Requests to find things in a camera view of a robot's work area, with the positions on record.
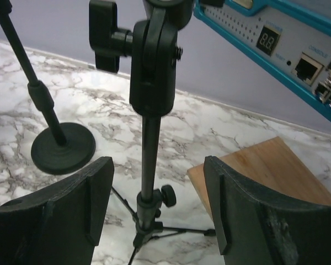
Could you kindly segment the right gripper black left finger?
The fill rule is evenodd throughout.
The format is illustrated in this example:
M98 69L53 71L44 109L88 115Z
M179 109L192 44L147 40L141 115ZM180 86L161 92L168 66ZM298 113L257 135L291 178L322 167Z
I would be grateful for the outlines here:
M91 264L114 164L100 157L75 174L0 206L0 264Z

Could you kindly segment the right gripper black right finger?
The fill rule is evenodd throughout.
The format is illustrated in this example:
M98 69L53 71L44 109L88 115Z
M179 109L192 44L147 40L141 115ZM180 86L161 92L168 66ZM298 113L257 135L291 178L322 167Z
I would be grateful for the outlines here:
M331 206L279 193L215 156L203 171L225 264L331 264Z

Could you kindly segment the black tall tripod stand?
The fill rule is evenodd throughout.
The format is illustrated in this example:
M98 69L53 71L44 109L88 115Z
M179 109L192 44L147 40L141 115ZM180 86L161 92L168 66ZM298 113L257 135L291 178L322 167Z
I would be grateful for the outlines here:
M89 2L89 44L98 70L117 73L120 57L131 58L129 102L142 118L141 191L131 209L136 226L133 241L137 253L149 241L188 232L166 227L159 220L161 206L173 207L177 198L172 186L154 188L161 119L173 109L177 62L183 49L178 32L193 14L193 1L144 1L146 19L132 30L118 26L113 1Z

